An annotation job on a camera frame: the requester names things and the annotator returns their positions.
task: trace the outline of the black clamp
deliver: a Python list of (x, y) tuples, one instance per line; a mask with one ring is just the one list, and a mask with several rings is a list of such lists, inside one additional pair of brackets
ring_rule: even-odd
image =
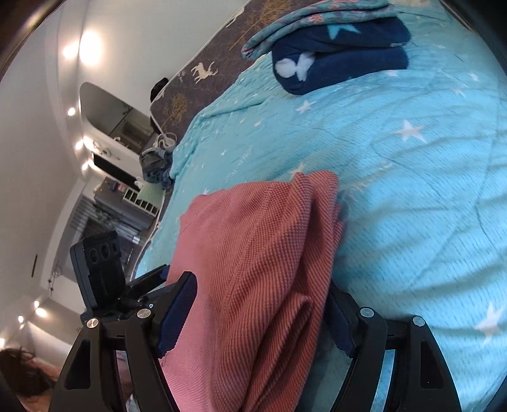
[(396, 350), (384, 412), (461, 412), (444, 356), (425, 320), (384, 320), (331, 282), (324, 320), (352, 363), (331, 412), (369, 412), (384, 352)]
[(185, 272), (175, 285), (139, 295), (161, 285), (167, 269), (145, 275), (114, 308), (86, 320), (63, 366), (50, 412), (124, 412), (116, 351), (127, 352), (141, 410), (179, 412), (158, 359), (176, 344), (197, 295), (197, 279)]

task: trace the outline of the patterned blanket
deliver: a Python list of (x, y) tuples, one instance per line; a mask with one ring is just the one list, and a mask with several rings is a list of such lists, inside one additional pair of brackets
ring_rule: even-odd
[[(423, 7), (400, 8), (407, 70), (299, 97), (266, 56), (202, 110), (174, 153), (174, 194), (139, 273), (171, 261), (197, 195), (331, 170), (347, 213), (335, 284), (387, 319), (423, 316), (463, 411), (481, 412), (507, 374), (507, 78), (438, 2), (411, 2)], [(300, 409), (329, 412), (349, 363), (323, 329)]]
[(254, 62), (241, 46), (256, 32), (314, 0), (251, 0), (160, 91), (150, 109), (159, 129), (183, 139), (192, 119), (211, 104)]
[(358, 23), (393, 17), (396, 9), (387, 0), (323, 0), (289, 13), (253, 36), (241, 49), (243, 57), (257, 59), (273, 44), (298, 28), (322, 24)]

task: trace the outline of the deer print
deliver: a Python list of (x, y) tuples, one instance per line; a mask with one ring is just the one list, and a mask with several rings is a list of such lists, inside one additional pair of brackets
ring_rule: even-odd
[(244, 11), (245, 11), (245, 6), (243, 6), (241, 9), (239, 9), (236, 12), (236, 14), (234, 16), (232, 16), (231, 21), (229, 21), (229, 23), (227, 24), (226, 27), (229, 27), (231, 24), (233, 24), (236, 21), (236, 19), (244, 13)]
[(206, 79), (207, 77), (209, 76), (214, 76), (216, 75), (219, 71), (216, 70), (215, 72), (212, 72), (211, 71), (211, 66), (213, 66), (213, 63), (211, 63), (208, 67), (208, 70), (205, 70), (204, 69), (204, 65), (201, 63), (199, 63), (197, 66), (195, 66), (191, 71), (192, 71), (192, 76), (195, 76), (195, 84), (199, 83), (201, 80), (204, 80)]

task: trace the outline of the navy blue fleece blanket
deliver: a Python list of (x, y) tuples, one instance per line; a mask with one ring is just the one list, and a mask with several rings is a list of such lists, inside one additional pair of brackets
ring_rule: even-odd
[(302, 95), (368, 73), (407, 68), (402, 46), (409, 40), (397, 17), (303, 27), (273, 45), (273, 71), (287, 92)]

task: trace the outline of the dark hair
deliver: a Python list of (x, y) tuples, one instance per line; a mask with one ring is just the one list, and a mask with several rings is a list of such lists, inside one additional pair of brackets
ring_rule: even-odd
[(31, 398), (55, 387), (55, 381), (31, 362), (34, 357), (23, 348), (0, 351), (0, 371), (17, 396)]

